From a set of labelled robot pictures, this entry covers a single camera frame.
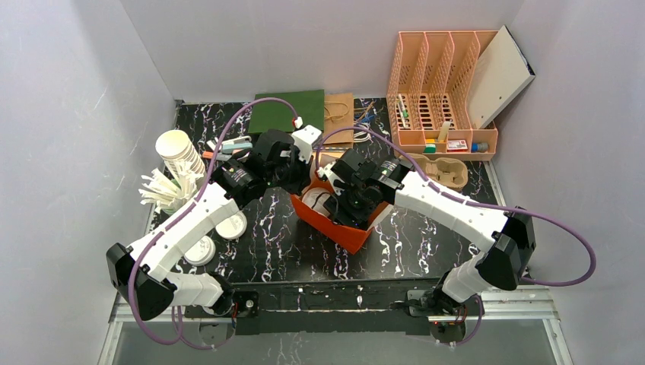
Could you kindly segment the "single white cup lid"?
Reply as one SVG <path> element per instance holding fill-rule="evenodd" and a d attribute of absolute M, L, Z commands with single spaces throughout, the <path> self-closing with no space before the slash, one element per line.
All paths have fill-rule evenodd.
<path fill-rule="evenodd" d="M 328 190 L 324 188 L 311 188 L 302 197 L 301 201 L 312 210 L 325 216 L 329 216 L 329 211 L 324 207 L 324 203 L 330 197 Z"/>

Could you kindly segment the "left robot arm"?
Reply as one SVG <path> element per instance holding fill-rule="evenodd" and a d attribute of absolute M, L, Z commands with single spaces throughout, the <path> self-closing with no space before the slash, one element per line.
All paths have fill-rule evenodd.
<path fill-rule="evenodd" d="M 110 280 L 136 318 L 154 319 L 171 306 L 210 307 L 224 313 L 234 289 L 219 274 L 180 274 L 175 264 L 207 233 L 268 188 L 300 194 L 311 183 L 313 148 L 322 132 L 311 125 L 288 134 L 276 129 L 257 136 L 244 157 L 224 161 L 205 191 L 191 198 L 159 227 L 128 246 L 106 252 Z"/>

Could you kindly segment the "white lids partial stack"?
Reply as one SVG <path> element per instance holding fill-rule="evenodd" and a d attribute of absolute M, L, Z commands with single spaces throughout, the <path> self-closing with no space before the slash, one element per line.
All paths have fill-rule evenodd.
<path fill-rule="evenodd" d="M 216 227 L 216 233 L 225 240 L 239 239 L 247 229 L 247 219 L 242 211 L 220 222 Z"/>

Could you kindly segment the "orange paper bag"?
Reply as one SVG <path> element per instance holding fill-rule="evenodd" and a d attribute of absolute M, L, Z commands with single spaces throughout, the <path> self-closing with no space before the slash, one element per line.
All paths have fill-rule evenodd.
<path fill-rule="evenodd" d="M 340 245 L 341 248 L 351 254 L 355 254 L 364 245 L 373 231 L 373 227 L 379 223 L 382 216 L 388 213 L 394 204 L 397 183 L 392 178 L 397 168 L 394 160 L 385 160 L 381 164 L 377 164 L 354 150 L 348 150 L 340 158 L 331 160 L 328 163 L 334 161 L 336 165 L 332 170 L 346 183 L 358 185 L 359 183 L 366 183 L 368 179 L 372 179 L 387 188 L 387 201 L 377 207 L 376 211 L 370 217 L 370 225 L 366 230 L 336 224 L 329 216 L 317 213 L 301 201 L 303 195 L 311 188 L 324 188 L 329 191 L 330 196 L 334 194 L 329 183 L 321 180 L 316 172 L 310 173 L 311 184 L 303 191 L 303 194 L 290 194 L 290 199 L 300 219 L 318 230 L 332 242 Z"/>

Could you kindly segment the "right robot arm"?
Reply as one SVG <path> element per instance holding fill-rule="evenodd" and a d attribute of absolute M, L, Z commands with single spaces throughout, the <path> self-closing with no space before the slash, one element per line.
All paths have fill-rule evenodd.
<path fill-rule="evenodd" d="M 332 187 L 335 199 L 328 210 L 340 224 L 362 224 L 377 205 L 387 203 L 429 217 L 477 247 L 477 255 L 443 275 L 431 295 L 435 303 L 456 306 L 489 288 L 515 290 L 535 250 L 526 211 L 481 205 L 436 184 L 413 160 L 375 163 L 349 150 L 317 166 L 316 175 Z"/>

